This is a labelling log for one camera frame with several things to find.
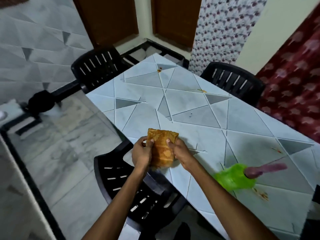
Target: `table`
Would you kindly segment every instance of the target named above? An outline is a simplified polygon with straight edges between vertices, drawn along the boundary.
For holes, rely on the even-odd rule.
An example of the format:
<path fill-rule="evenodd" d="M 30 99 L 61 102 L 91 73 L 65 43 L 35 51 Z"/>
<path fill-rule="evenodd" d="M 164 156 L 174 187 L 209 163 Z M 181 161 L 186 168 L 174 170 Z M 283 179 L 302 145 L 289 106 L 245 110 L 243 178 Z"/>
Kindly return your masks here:
<path fill-rule="evenodd" d="M 132 143 L 148 128 L 178 132 L 210 174 L 238 162 L 286 163 L 287 170 L 257 179 L 258 193 L 231 193 L 274 232 L 301 233 L 315 188 L 311 168 L 318 160 L 308 137 L 158 54 L 86 96 Z M 178 161 L 162 173 L 228 239 L 190 173 Z M 268 201 L 259 193 L 267 193 Z"/>

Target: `chair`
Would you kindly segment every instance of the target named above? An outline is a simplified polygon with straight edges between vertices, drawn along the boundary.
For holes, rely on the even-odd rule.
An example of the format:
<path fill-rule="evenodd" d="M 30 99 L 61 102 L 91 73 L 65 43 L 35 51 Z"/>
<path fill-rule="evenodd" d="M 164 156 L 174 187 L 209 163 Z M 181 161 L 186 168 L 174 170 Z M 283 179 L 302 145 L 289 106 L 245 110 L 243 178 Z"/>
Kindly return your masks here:
<path fill-rule="evenodd" d="M 94 173 L 98 186 L 110 204 L 124 185 L 134 167 L 123 160 L 133 148 L 126 139 L 113 151 L 94 158 Z M 187 200 L 161 174 L 149 170 L 139 186 L 127 217 L 127 224 L 149 236 L 174 220 Z"/>
<path fill-rule="evenodd" d="M 265 89 L 252 73 L 223 62 L 211 62 L 200 77 L 254 107 Z"/>
<path fill-rule="evenodd" d="M 115 47 L 103 47 L 80 56 L 71 70 L 86 94 L 127 70 L 125 64 Z"/>

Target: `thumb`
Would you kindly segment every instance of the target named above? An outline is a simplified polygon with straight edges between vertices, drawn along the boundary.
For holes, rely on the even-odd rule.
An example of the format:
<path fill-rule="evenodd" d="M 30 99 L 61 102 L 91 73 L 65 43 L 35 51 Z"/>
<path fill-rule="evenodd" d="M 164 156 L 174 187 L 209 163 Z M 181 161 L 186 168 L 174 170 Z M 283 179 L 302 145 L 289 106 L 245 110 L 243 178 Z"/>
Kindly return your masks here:
<path fill-rule="evenodd" d="M 146 148 L 152 148 L 153 144 L 155 143 L 154 139 L 151 139 L 149 141 L 146 142 Z"/>
<path fill-rule="evenodd" d="M 172 143 L 172 141 L 170 141 L 170 139 L 166 140 L 168 147 L 170 147 L 171 149 L 174 149 L 176 147 L 175 144 Z"/>

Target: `geometric patterned table surface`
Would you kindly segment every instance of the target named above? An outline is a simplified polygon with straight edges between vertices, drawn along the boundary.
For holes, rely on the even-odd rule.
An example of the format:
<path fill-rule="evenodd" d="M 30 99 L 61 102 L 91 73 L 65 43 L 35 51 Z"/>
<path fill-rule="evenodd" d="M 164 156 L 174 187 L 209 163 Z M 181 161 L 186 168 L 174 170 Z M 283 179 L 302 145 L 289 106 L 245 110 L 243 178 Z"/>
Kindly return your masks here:
<path fill-rule="evenodd" d="M 320 168 L 320 145 L 166 58 L 154 54 L 86 95 L 132 142 L 148 128 L 179 133 L 209 173 L 235 163 L 284 162 L 253 190 L 231 192 L 276 233 L 301 233 Z M 176 162 L 166 178 L 228 238 L 205 195 Z"/>

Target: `red curtain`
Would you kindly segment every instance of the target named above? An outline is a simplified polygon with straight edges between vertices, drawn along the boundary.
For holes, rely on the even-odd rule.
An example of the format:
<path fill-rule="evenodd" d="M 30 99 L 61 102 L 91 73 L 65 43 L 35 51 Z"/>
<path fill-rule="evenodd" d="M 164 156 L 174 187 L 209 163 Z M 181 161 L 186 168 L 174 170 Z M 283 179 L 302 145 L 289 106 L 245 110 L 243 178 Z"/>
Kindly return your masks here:
<path fill-rule="evenodd" d="M 258 108 L 320 143 L 320 4 L 256 76 Z"/>

